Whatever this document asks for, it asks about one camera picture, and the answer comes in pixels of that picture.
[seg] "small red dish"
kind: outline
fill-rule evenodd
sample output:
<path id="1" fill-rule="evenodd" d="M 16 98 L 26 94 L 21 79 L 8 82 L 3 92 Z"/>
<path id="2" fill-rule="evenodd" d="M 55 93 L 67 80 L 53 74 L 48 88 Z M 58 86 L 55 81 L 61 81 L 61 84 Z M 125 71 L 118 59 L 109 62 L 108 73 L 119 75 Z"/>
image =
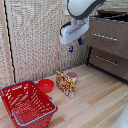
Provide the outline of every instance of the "small red dish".
<path id="1" fill-rule="evenodd" d="M 49 79 L 42 79 L 38 81 L 38 86 L 45 92 L 49 93 L 53 90 L 54 82 Z"/>

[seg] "drawer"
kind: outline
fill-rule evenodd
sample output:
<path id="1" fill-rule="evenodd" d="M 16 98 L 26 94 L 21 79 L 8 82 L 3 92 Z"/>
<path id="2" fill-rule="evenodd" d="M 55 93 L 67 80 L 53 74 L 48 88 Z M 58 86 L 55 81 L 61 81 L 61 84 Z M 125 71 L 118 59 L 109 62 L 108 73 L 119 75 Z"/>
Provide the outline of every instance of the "drawer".
<path id="1" fill-rule="evenodd" d="M 118 21 L 109 19 L 90 21 L 90 27 L 87 33 L 100 34 L 109 38 L 116 37 L 116 27 Z"/>
<path id="2" fill-rule="evenodd" d="M 128 80 L 128 60 L 92 48 L 89 63 Z"/>
<path id="3" fill-rule="evenodd" d="M 128 36 L 125 32 L 128 32 L 128 22 L 92 21 L 84 41 L 89 46 L 128 59 Z"/>

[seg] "red basket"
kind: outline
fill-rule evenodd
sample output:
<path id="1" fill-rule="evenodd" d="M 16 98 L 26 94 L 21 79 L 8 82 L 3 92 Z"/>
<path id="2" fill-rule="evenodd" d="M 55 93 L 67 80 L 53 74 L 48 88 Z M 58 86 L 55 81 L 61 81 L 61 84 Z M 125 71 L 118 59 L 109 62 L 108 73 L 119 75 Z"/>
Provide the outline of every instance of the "red basket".
<path id="1" fill-rule="evenodd" d="M 1 98 L 16 128 L 47 128 L 58 109 L 32 80 L 2 88 Z"/>

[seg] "wooden floor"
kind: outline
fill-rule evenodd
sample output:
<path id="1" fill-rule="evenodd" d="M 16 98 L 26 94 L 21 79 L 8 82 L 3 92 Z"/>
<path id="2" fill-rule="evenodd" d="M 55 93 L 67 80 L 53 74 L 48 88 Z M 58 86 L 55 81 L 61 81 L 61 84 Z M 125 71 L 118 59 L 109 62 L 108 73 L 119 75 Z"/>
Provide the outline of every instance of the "wooden floor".
<path id="1" fill-rule="evenodd" d="M 110 128 L 128 102 L 128 85 L 86 65 L 70 71 L 79 75 L 75 98 L 69 99 L 54 87 L 48 95 L 58 111 L 49 128 Z M 1 100 L 0 128 L 15 128 Z"/>

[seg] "small cardboard box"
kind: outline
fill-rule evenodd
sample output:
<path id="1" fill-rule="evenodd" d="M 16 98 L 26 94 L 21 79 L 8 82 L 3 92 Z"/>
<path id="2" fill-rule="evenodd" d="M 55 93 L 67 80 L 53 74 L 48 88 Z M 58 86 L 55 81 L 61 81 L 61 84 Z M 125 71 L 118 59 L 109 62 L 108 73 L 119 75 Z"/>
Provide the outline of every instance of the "small cardboard box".
<path id="1" fill-rule="evenodd" d="M 74 98 L 76 82 L 62 71 L 56 72 L 56 86 L 68 97 Z"/>

